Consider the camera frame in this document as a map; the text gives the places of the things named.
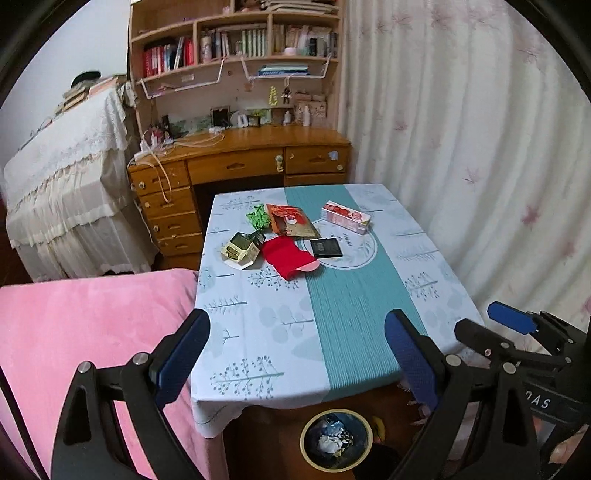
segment keychain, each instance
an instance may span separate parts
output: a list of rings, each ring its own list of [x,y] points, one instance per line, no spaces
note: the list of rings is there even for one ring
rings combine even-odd
[[[270,106],[277,106],[279,100],[277,99],[277,89],[274,85],[271,86],[269,90],[269,105]]]
[[[283,90],[283,93],[281,94],[281,97],[283,98],[283,105],[286,105],[287,103],[290,103],[290,100],[291,100],[290,78],[289,77],[285,77],[284,85],[285,85],[285,88]]]

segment circular logo print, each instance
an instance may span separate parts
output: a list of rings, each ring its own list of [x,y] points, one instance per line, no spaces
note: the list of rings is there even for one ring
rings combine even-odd
[[[314,226],[322,238],[336,238],[343,252],[342,257],[319,258],[321,264],[337,270],[353,270],[368,265],[378,253],[378,244],[371,233],[359,235],[326,220],[316,220]],[[310,241],[304,247],[312,254]]]

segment pink cushion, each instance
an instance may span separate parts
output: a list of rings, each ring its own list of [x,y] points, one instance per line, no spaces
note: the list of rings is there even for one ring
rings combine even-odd
[[[123,365],[137,352],[151,352],[191,312],[196,290],[190,270],[0,288],[0,365],[48,473],[77,365],[84,360],[97,368]],[[203,476],[227,479],[221,436],[204,439],[193,426],[188,383],[164,412]],[[118,406],[118,413],[138,472],[154,478],[126,409]],[[27,458],[1,394],[0,423]]]

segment cardboard box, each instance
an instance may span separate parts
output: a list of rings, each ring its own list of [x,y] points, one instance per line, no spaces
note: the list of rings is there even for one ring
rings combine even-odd
[[[265,235],[257,230],[250,235],[238,232],[222,249],[223,262],[236,270],[250,267],[256,260]]]
[[[368,230],[371,215],[344,207],[335,202],[327,202],[320,211],[320,218],[363,235]]]

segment wall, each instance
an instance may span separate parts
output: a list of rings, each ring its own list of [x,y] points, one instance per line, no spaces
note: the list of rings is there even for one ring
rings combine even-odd
[[[43,45],[0,109],[0,173],[79,73],[125,73],[128,21],[129,0],[91,0]]]

